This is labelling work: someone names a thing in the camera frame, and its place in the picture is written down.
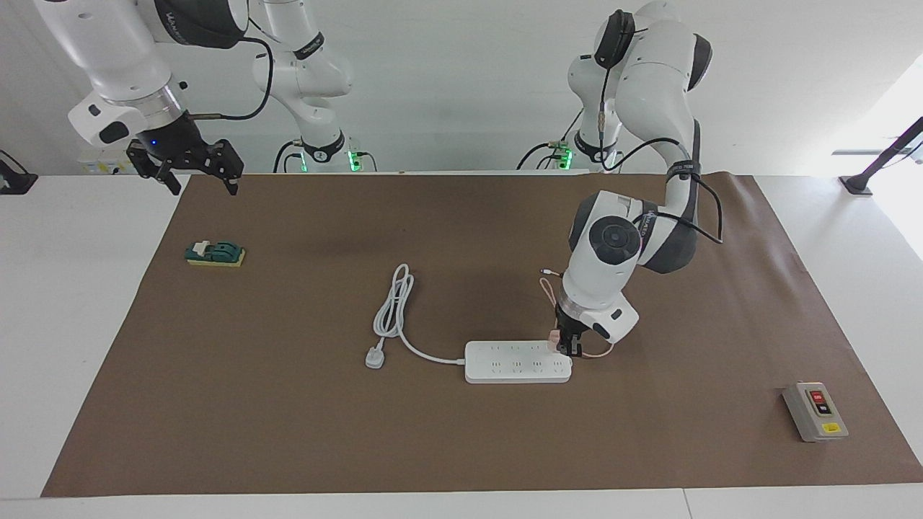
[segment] table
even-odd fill
[[[758,180],[919,458],[923,262],[874,199],[827,178]],[[0,199],[0,516],[923,514],[923,485],[37,500],[177,201],[127,176],[46,176]]]

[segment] white power strip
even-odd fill
[[[472,384],[549,384],[570,380],[570,357],[547,341],[473,341],[464,347],[464,378]]]

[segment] brown paper mat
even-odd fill
[[[708,178],[726,245],[638,269],[641,322],[611,356],[563,385],[475,386],[395,340],[365,367],[394,267],[417,276],[406,331],[427,353],[540,339],[537,272],[567,266],[579,202],[659,200],[662,176],[248,176],[236,198],[195,176],[42,495],[923,481],[756,183]],[[201,239],[244,266],[187,265]],[[849,439],[799,441],[776,390],[796,380],[827,383]]]

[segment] electrical plug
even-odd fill
[[[376,347],[368,348],[368,353],[366,353],[366,367],[380,369],[384,363],[385,352]]]

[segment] white robotic arm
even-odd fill
[[[173,169],[205,172],[220,178],[231,194],[237,192],[243,162],[227,140],[209,145],[202,139],[170,68],[154,49],[152,33],[183,44],[230,48],[244,36],[246,0],[34,4],[93,86],[68,114],[81,137],[102,147],[135,136],[126,154],[138,173],[155,178],[174,194],[180,186]]]
[[[342,172],[353,169],[349,139],[327,98],[346,95],[353,88],[353,68],[332,51],[318,29],[307,0],[262,0],[269,19],[275,52],[275,73],[270,95],[295,119],[301,147],[310,171]],[[266,60],[257,59],[253,75],[266,91]]]
[[[581,354],[586,330],[611,344],[631,331],[639,316],[622,289],[636,265],[673,272],[695,253],[699,129],[686,92],[710,59],[710,45],[671,5],[651,2],[634,17],[617,11],[600,29],[595,56],[581,56],[570,68],[584,118],[569,139],[584,160],[611,169],[624,126],[652,145],[668,170],[662,205],[600,191],[578,209],[556,308],[558,349],[566,355]]]

